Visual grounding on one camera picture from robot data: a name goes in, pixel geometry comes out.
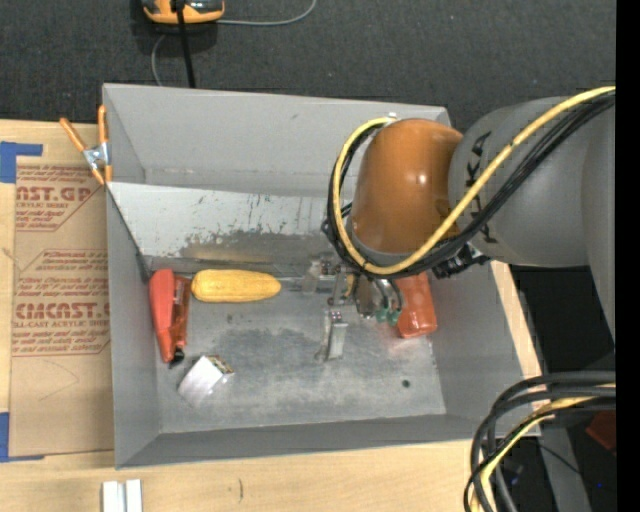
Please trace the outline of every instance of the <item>wooden table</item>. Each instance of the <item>wooden table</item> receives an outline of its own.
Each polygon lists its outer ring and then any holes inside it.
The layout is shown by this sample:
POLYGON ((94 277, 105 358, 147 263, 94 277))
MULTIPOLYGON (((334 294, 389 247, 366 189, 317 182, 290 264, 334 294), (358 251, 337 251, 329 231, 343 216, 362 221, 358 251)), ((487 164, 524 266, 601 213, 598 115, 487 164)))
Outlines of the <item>wooden table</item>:
MULTIPOLYGON (((0 140, 33 142, 34 132, 41 140, 46 133, 59 136, 58 128, 56 123, 0 121, 0 140)), ((85 126, 83 133, 91 129, 85 126)), ((9 406, 14 198, 15 187, 0 184, 0 412, 9 406)), ((501 275, 501 299, 514 339, 531 347, 513 282, 507 273, 501 275)), ((532 352, 518 350, 525 374, 539 373, 537 361, 527 356, 532 352)), ((97 511, 102 482, 139 478, 146 512, 460 511, 469 449, 469 441, 456 441, 121 471, 113 469, 111 451, 47 456, 0 464, 0 509, 97 511)))

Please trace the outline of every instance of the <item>yellow corn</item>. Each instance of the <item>yellow corn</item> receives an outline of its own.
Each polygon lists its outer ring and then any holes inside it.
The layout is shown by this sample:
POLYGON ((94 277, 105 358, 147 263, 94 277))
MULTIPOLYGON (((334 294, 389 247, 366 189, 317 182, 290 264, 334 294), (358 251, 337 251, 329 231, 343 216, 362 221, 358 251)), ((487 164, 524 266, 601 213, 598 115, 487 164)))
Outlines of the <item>yellow corn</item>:
POLYGON ((191 281, 191 292, 203 302, 252 302, 280 291, 269 274, 249 270, 201 270, 191 281))

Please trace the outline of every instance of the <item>white cable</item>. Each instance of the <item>white cable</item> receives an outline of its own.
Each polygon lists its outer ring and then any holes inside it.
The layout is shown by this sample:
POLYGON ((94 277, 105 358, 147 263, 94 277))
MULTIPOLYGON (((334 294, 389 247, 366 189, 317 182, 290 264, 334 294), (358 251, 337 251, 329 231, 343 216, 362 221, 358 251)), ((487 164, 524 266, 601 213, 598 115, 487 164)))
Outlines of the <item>white cable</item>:
POLYGON ((309 14, 311 14, 311 11, 313 11, 313 9, 315 9, 317 2, 318 2, 318 0, 311 0, 311 5, 308 7, 308 9, 305 12, 303 12, 299 16, 296 16, 295 18, 290 18, 288 20, 281 20, 281 21, 248 21, 248 20, 225 20, 225 19, 221 19, 221 20, 218 20, 216 23, 218 23, 220 25, 242 25, 242 26, 245 26, 245 27, 279 27, 281 25, 290 25, 291 23, 295 23, 295 22, 300 21, 300 20, 306 18, 307 16, 309 16, 309 14))
POLYGON ((153 45, 153 50, 151 50, 151 72, 153 73, 153 78, 155 79, 156 84, 158 84, 160 87, 162 87, 163 84, 160 80, 160 77, 158 76, 158 71, 156 69, 156 54, 158 53, 158 48, 160 47, 162 41, 164 41, 165 37, 166 34, 162 34, 156 41, 156 44, 153 45))

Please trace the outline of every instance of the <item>red object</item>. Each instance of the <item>red object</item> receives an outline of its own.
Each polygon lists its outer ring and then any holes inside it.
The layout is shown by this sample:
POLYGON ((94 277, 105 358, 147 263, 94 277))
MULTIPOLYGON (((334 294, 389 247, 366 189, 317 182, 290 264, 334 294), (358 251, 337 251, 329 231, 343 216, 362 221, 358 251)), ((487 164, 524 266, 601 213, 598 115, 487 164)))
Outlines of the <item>red object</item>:
POLYGON ((597 413, 586 429, 593 439, 616 455, 616 411, 602 411, 597 413))
POLYGON ((395 280, 404 298, 404 307, 398 318, 398 333, 402 338, 431 334, 438 328, 427 273, 401 277, 395 280))
POLYGON ((157 270, 149 280, 151 316, 160 355, 165 363, 176 359, 176 351, 187 344, 187 315, 191 281, 169 268, 157 270))

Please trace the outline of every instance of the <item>blue tape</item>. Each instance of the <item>blue tape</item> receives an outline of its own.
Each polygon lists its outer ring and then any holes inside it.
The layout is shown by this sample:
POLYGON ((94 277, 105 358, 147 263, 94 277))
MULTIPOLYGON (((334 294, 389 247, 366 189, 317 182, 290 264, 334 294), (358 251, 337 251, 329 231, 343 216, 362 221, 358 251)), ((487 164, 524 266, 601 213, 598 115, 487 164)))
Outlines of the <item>blue tape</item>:
POLYGON ((18 156, 42 156, 42 144, 0 142, 0 183, 16 182, 18 156))
POLYGON ((9 457, 9 413, 0 413, 0 464, 18 460, 39 460, 41 455, 33 457, 9 457))

